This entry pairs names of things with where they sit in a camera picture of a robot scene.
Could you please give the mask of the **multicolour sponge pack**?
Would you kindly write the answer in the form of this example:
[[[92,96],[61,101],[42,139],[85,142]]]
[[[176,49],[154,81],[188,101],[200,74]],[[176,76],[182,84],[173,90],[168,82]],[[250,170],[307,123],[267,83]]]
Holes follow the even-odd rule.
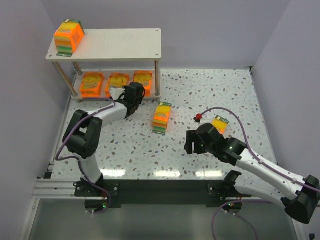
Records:
[[[72,56],[84,36],[85,31],[80,20],[65,19],[53,36],[58,54]]]
[[[160,101],[155,110],[152,132],[165,135],[169,125],[169,120],[172,112],[172,104]]]
[[[219,131],[220,134],[223,134],[227,129],[229,121],[226,118],[216,115],[212,121],[212,125]]]

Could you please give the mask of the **orange round sponge box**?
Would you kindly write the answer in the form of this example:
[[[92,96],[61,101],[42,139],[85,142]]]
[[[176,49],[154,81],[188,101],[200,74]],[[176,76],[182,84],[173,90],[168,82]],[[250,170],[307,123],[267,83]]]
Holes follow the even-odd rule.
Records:
[[[102,72],[86,72],[80,85],[81,96],[83,98],[99,98],[104,79]]]
[[[145,96],[151,95],[153,72],[151,70],[136,70],[133,74],[133,82],[140,83],[145,89]]]
[[[111,97],[111,88],[122,89],[130,81],[130,76],[126,73],[112,72],[107,80],[106,87],[104,89],[105,96],[107,98]]]

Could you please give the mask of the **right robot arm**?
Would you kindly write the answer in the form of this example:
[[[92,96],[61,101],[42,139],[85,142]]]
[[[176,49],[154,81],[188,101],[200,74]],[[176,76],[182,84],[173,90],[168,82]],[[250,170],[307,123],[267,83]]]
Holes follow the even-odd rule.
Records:
[[[292,173],[259,156],[249,145],[236,139],[225,138],[211,124],[200,125],[186,132],[184,149],[187,154],[211,154],[222,163],[247,171],[257,180],[246,182],[239,173],[229,173],[230,188],[239,194],[273,203],[292,219],[309,224],[320,202],[320,181],[309,175]]]

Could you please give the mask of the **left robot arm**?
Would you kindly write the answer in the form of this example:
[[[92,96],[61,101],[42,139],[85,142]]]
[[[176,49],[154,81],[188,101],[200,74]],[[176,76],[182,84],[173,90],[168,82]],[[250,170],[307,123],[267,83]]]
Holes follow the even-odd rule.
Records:
[[[81,172],[80,181],[73,184],[77,197],[108,196],[96,159],[102,128],[133,115],[146,95],[145,88],[138,82],[111,91],[110,105],[90,112],[74,112],[55,157],[56,161],[77,160]]]

